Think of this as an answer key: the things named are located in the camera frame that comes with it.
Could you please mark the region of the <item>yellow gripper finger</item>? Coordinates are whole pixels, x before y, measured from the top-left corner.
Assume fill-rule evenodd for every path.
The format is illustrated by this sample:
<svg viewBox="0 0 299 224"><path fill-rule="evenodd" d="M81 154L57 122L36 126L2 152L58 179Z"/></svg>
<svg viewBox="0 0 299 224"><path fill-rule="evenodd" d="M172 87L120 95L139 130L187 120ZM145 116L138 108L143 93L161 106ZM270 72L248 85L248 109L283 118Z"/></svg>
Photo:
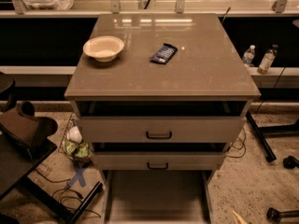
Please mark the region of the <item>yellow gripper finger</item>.
<svg viewBox="0 0 299 224"><path fill-rule="evenodd" d="M235 224L247 224L247 222L235 210L232 211L235 217Z"/></svg>

